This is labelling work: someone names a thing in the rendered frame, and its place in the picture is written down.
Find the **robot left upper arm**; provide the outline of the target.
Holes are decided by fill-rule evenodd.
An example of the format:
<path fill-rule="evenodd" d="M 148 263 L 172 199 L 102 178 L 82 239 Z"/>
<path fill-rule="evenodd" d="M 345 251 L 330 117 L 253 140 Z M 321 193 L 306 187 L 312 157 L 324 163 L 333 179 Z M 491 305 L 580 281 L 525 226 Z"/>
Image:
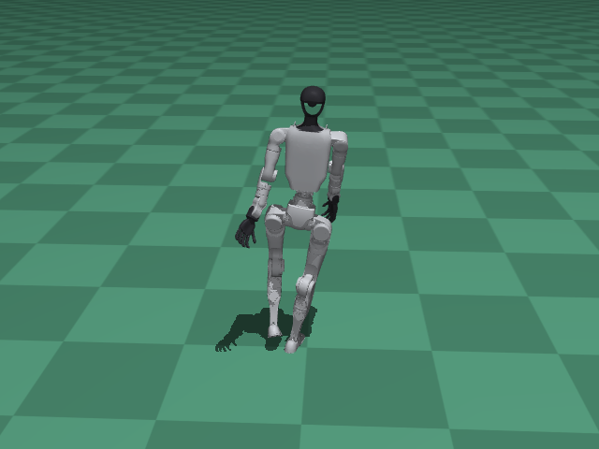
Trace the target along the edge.
<path fill-rule="evenodd" d="M 265 154 L 265 166 L 262 173 L 262 181 L 275 181 L 278 172 L 278 170 L 275 169 L 275 166 L 282 149 L 280 148 L 280 144 L 285 142 L 288 129 L 289 127 L 276 128 L 271 132 Z"/>

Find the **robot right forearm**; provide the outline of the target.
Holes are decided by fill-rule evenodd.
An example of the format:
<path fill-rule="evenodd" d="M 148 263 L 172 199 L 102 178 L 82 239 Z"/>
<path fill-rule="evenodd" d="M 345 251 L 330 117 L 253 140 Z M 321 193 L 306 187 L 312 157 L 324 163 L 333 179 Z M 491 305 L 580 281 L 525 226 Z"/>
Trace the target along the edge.
<path fill-rule="evenodd" d="M 341 191 L 341 185 L 342 185 L 342 181 L 343 181 L 343 172 L 344 172 L 344 164 L 343 164 L 343 168 L 342 168 L 342 174 L 340 176 L 334 176 L 332 174 L 329 174 L 329 191 L 327 193 L 327 196 L 329 197 L 330 201 L 332 201 L 332 198 L 334 196 L 339 196 L 339 198 L 341 197 L 340 191 Z"/>

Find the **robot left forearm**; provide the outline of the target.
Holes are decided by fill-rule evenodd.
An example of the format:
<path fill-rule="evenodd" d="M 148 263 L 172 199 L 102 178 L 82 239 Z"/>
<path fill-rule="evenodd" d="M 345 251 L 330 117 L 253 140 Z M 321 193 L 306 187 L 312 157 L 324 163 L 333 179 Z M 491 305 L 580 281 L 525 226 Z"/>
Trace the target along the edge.
<path fill-rule="evenodd" d="M 264 170 L 264 167 L 260 171 L 260 175 L 259 175 L 257 186 L 256 186 L 257 188 L 256 188 L 255 198 L 253 200 L 253 204 L 251 205 L 251 206 L 255 207 L 252 212 L 252 216 L 254 216 L 255 218 L 258 218 L 261 215 L 263 209 L 266 208 L 267 199 L 268 199 L 269 191 L 271 188 L 271 185 L 269 185 L 266 182 L 261 181 L 263 170 Z"/>

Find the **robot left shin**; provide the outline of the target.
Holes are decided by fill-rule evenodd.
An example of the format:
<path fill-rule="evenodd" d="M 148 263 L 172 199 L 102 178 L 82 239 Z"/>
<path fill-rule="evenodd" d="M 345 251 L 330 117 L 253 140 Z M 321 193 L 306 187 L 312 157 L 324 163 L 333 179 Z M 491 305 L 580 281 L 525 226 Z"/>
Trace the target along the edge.
<path fill-rule="evenodd" d="M 267 294 L 268 301 L 270 304 L 270 325 L 273 323 L 278 326 L 278 307 L 282 293 L 282 275 L 272 276 L 271 275 L 271 260 L 268 260 L 268 286 Z"/>

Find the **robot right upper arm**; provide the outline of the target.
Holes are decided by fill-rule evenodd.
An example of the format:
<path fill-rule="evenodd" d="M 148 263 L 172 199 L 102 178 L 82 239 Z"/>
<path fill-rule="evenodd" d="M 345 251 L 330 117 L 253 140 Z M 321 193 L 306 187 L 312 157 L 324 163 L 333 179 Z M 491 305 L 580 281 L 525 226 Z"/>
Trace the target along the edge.
<path fill-rule="evenodd" d="M 328 173 L 340 176 L 348 150 L 347 134 L 343 131 L 330 131 L 330 138 L 333 150 L 332 160 L 329 161 Z"/>

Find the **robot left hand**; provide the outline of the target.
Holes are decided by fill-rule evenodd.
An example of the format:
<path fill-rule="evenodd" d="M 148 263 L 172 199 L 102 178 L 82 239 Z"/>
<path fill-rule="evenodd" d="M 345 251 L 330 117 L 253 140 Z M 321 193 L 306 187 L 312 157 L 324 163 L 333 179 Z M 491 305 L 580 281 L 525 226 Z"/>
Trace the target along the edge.
<path fill-rule="evenodd" d="M 245 219 L 239 226 L 238 231 L 235 234 L 235 239 L 239 242 L 239 244 L 241 244 L 242 247 L 247 247 L 250 248 L 248 241 L 250 236 L 252 235 L 253 238 L 253 243 L 256 243 L 256 239 L 255 239 L 255 222 L 258 221 L 258 218 L 255 218 L 254 216 L 252 216 L 252 212 L 254 210 L 254 206 L 251 206 L 250 209 L 248 210 L 246 217 L 247 219 Z M 246 236 L 247 235 L 247 236 Z M 245 241 L 245 245 L 244 245 L 244 241 Z"/>

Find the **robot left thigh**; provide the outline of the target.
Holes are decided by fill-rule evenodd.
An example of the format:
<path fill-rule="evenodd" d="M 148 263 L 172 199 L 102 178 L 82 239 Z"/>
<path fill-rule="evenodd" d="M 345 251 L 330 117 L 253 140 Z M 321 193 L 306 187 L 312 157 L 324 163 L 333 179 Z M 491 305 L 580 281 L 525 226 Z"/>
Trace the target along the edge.
<path fill-rule="evenodd" d="M 272 258 L 272 276 L 283 275 L 283 272 L 285 272 L 285 260 L 283 259 L 285 216 L 286 208 L 273 204 L 268 207 L 264 219 L 269 244 L 269 258 Z"/>

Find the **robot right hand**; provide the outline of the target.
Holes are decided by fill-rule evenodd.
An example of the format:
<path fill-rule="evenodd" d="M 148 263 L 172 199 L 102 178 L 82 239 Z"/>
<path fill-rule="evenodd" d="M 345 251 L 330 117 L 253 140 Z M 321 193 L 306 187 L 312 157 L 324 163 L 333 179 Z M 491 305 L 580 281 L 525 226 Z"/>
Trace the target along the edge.
<path fill-rule="evenodd" d="M 335 219 L 336 219 L 336 213 L 337 213 L 337 210 L 338 210 L 338 205 L 337 205 L 338 202 L 339 202 L 339 196 L 334 196 L 332 198 L 332 201 L 330 201 L 329 197 L 328 197 L 328 202 L 326 202 L 325 204 L 323 204 L 323 207 L 327 206 L 327 204 L 329 204 L 329 207 L 328 207 L 328 210 L 325 213 L 321 214 L 321 216 L 324 216 L 324 215 L 326 215 L 326 214 L 329 213 L 327 215 L 327 217 L 325 217 L 325 218 L 327 218 L 327 219 L 329 218 L 329 220 L 330 220 L 331 223 L 334 222 Z"/>

